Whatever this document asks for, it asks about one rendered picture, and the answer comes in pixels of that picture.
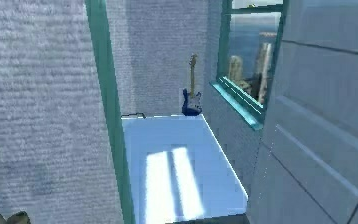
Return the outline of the grey panelled room door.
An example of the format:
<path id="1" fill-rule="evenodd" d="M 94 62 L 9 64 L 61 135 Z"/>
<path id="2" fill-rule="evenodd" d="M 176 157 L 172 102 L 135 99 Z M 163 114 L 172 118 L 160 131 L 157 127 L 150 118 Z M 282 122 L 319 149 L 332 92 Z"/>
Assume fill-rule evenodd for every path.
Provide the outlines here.
<path id="1" fill-rule="evenodd" d="M 290 0 L 252 224 L 358 224 L 358 0 Z"/>

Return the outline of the brown lumpy object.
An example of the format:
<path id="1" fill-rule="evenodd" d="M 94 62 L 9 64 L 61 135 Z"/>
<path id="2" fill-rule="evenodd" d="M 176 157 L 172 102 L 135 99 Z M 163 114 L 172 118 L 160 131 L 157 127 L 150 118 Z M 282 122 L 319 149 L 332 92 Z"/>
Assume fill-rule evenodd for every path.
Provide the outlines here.
<path id="1" fill-rule="evenodd" d="M 8 218 L 0 214 L 0 224 L 31 224 L 28 214 L 24 211 L 17 212 Z"/>

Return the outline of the teal door frame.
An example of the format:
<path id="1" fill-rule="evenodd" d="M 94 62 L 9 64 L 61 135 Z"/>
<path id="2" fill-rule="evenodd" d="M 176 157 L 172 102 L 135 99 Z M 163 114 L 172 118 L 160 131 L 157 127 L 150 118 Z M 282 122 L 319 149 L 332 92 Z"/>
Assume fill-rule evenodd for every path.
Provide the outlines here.
<path id="1" fill-rule="evenodd" d="M 106 0 L 85 0 L 124 224 L 136 224 Z"/>

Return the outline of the teal framed window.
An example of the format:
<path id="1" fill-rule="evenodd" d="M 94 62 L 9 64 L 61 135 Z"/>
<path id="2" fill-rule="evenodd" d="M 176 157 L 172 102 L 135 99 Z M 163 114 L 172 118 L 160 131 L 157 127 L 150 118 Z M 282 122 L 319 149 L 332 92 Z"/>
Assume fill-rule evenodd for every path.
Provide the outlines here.
<path id="1" fill-rule="evenodd" d="M 254 130 L 263 128 L 290 0 L 222 0 L 212 86 Z"/>

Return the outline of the blue electric guitar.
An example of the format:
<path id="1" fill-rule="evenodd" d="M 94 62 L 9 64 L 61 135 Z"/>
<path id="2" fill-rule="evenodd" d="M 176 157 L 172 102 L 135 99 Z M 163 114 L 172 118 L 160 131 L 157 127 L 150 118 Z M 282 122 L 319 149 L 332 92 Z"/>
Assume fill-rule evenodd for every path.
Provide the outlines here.
<path id="1" fill-rule="evenodd" d="M 198 116 L 202 113 L 201 92 L 195 92 L 195 65 L 197 54 L 192 54 L 190 58 L 190 89 L 184 88 L 182 91 L 184 102 L 182 104 L 182 114 L 185 116 Z"/>

